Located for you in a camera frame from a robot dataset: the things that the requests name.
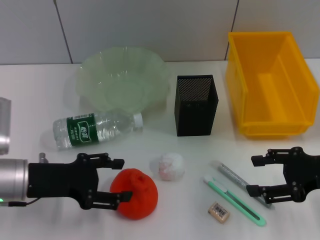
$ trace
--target black mesh pen holder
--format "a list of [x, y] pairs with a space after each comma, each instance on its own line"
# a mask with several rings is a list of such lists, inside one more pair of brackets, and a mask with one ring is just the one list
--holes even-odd
[[177, 136], [210, 135], [218, 101], [212, 75], [178, 76], [174, 106]]

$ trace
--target yellow storage box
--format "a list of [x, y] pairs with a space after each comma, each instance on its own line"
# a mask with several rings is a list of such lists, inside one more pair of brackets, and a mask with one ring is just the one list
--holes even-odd
[[230, 32], [226, 70], [246, 136], [289, 136], [314, 124], [319, 88], [290, 32]]

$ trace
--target white tabletop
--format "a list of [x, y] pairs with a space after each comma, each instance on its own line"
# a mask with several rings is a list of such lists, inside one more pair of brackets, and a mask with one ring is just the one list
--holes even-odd
[[[320, 83], [320, 59], [307, 63]], [[301, 146], [310, 155], [320, 155], [319, 109], [313, 127], [305, 134], [277, 141], [248, 140], [233, 126], [224, 75], [226, 61], [168, 63], [173, 72], [166, 105], [145, 112], [143, 132], [100, 145], [58, 152], [52, 133], [54, 120], [90, 113], [93, 109], [75, 93], [78, 65], [0, 66], [0, 96], [12, 100], [11, 144], [6, 158], [38, 161], [45, 152], [51, 163], [70, 163], [78, 152], [109, 153], [125, 160], [125, 168], [137, 168], [151, 176], [158, 188], [156, 210], [147, 218], [132, 221], [112, 210], [82, 210], [71, 198], [43, 198], [21, 208], [0, 209], [0, 235], [4, 240], [270, 240], [318, 239], [320, 236], [320, 190], [311, 192], [303, 203], [284, 202], [267, 209], [210, 167], [220, 160], [251, 184], [284, 184], [281, 165], [253, 167], [253, 155], [267, 149]], [[212, 74], [219, 103], [211, 136], [177, 137], [174, 99], [177, 75]], [[177, 152], [186, 161], [181, 181], [161, 181], [157, 159]], [[118, 170], [99, 169], [99, 190], [108, 191]], [[201, 180], [211, 174], [262, 215], [267, 225], [258, 227]], [[208, 214], [214, 201], [230, 212], [224, 224]]]

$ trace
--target eraser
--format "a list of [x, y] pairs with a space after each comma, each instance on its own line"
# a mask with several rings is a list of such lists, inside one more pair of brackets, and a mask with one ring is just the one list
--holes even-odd
[[221, 204], [214, 202], [208, 210], [209, 214], [217, 219], [221, 224], [224, 224], [230, 216], [230, 212]]

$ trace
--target tile grout line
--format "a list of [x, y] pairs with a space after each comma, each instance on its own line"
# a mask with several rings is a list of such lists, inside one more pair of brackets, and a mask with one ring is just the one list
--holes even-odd
[[[232, 32], [232, 31], [234, 30], [234, 25], [235, 25], [235, 21], [236, 21], [236, 16], [237, 16], [237, 11], [238, 11], [239, 1], [240, 1], [240, 0], [237, 0], [237, 2], [236, 2], [236, 7], [235, 7], [235, 11], [234, 11], [234, 16], [233, 16], [233, 21], [232, 21], [232, 26], [231, 26], [231, 31], [230, 31], [230, 32]], [[229, 41], [228, 41], [228, 45], [227, 45], [227, 47], [226, 47], [224, 60], [227, 60], [228, 50], [229, 50]]]
[[66, 34], [65, 34], [64, 26], [62, 25], [59, 9], [58, 9], [58, 5], [57, 5], [57, 0], [53, 0], [53, 3], [55, 5], [56, 14], [58, 15], [58, 18], [59, 18], [60, 27], [61, 27], [61, 30], [62, 30], [65, 46], [66, 46], [66, 49], [67, 49], [68, 54], [69, 54], [70, 62], [71, 62], [71, 64], [73, 64], [74, 62], [72, 61], [72, 57], [71, 57], [71, 53], [70, 53], [70, 50], [69, 50], [69, 45], [68, 45], [68, 42], [67, 42], [67, 37], [66, 37]]

